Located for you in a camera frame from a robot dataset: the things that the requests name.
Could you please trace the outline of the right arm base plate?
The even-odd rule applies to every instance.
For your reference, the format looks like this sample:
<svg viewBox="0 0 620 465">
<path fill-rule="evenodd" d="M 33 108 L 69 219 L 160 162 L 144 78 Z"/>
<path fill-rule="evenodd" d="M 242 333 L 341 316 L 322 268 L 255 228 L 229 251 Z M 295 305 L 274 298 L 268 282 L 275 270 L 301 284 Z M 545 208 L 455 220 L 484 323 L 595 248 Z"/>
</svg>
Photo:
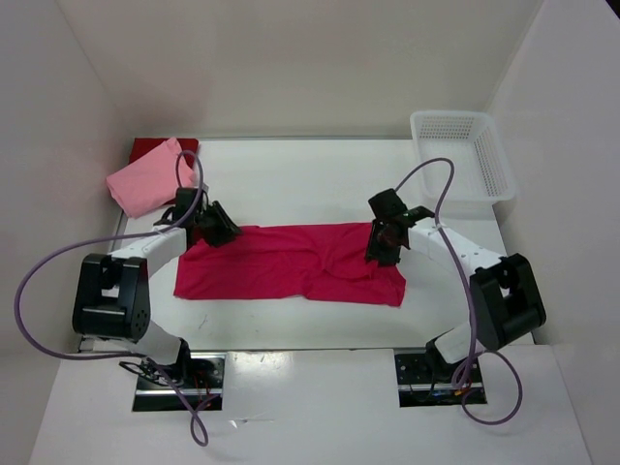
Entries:
<svg viewBox="0 0 620 465">
<path fill-rule="evenodd" d="M 468 405 L 487 403 L 476 362 L 464 388 L 457 389 L 451 383 L 456 364 L 435 365 L 424 348 L 395 350 L 393 359 L 401 408 L 455 406 L 461 404 L 464 396 Z"/>
</svg>

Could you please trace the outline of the pink t shirt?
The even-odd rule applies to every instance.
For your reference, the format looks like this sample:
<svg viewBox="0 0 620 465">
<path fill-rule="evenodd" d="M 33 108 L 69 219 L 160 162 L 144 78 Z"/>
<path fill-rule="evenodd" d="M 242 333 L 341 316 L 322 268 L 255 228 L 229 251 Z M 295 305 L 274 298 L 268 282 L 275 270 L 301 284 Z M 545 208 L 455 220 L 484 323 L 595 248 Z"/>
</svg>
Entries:
<svg viewBox="0 0 620 465">
<path fill-rule="evenodd" d="M 168 138 L 132 164 L 106 179 L 112 198 L 129 218 L 139 218 L 173 201 L 178 187 L 197 180 L 194 158 L 185 155 L 175 167 L 181 149 L 178 138 Z"/>
</svg>

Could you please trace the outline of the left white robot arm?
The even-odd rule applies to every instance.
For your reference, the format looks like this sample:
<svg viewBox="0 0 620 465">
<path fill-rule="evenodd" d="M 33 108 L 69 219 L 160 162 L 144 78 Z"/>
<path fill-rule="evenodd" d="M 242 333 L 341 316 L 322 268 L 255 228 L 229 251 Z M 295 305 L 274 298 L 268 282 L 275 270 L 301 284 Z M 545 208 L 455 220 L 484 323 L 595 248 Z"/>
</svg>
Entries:
<svg viewBox="0 0 620 465">
<path fill-rule="evenodd" d="M 176 227 L 188 205 L 169 207 L 153 234 L 110 254 L 90 254 L 81 264 L 72 317 L 76 333 L 119 343 L 136 353 L 136 374 L 179 388 L 198 375 L 189 344 L 151 320 L 149 280 L 194 244 L 221 247 L 241 235 L 218 201 L 200 201 Z"/>
</svg>

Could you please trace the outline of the dark red t shirt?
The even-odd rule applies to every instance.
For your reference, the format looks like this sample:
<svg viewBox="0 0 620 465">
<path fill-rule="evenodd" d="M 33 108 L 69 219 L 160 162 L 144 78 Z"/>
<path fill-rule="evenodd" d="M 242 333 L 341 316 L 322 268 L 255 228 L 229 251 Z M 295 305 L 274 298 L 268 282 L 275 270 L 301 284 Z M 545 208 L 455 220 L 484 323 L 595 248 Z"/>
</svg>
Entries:
<svg viewBox="0 0 620 465">
<path fill-rule="evenodd" d="M 168 138 L 135 138 L 132 146 L 132 150 L 129 156 L 129 163 L 132 164 L 142 156 L 146 155 L 152 149 L 156 148 L 161 143 L 168 140 Z M 197 139 L 178 139 L 177 140 L 182 150 L 191 150 L 197 152 L 199 148 L 199 141 Z"/>
</svg>

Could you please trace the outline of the crimson t shirt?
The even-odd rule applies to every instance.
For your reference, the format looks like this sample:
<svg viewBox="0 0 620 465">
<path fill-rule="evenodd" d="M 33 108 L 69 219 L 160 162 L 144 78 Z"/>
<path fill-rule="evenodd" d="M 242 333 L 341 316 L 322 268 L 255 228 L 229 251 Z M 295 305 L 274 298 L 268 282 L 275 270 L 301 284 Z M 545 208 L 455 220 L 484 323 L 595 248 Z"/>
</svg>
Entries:
<svg viewBox="0 0 620 465">
<path fill-rule="evenodd" d="M 398 307 L 406 279 L 365 259 L 369 223 L 246 226 L 221 247 L 200 241 L 178 260 L 186 300 L 308 300 Z"/>
</svg>

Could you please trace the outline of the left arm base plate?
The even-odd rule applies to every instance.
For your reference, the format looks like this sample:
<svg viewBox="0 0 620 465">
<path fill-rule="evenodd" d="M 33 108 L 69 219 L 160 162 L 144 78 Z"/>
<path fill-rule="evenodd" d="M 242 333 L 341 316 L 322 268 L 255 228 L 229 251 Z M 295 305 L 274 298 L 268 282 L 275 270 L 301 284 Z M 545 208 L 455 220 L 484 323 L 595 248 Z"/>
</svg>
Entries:
<svg viewBox="0 0 620 465">
<path fill-rule="evenodd" d="M 184 381 L 175 380 L 176 386 L 192 408 L 203 405 L 208 412 L 221 411 L 226 365 L 224 353 L 192 354 L 194 373 Z M 127 371 L 137 376 L 132 411 L 135 413 L 179 412 L 184 404 L 165 379 L 152 366 L 141 362 L 120 362 Z"/>
</svg>

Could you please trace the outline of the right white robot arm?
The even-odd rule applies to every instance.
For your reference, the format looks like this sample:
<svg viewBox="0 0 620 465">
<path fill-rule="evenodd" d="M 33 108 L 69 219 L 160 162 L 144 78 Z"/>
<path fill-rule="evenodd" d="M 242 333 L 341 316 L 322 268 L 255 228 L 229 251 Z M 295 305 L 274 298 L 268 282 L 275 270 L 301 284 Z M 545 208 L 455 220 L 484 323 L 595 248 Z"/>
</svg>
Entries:
<svg viewBox="0 0 620 465">
<path fill-rule="evenodd" d="M 403 248 L 455 271 L 468 305 L 464 323 L 425 345 L 425 370 L 432 379 L 455 379 L 461 363 L 498 351 L 546 323 L 539 287 L 524 256 L 502 256 L 431 219 L 413 226 L 372 222 L 368 261 L 396 266 Z"/>
</svg>

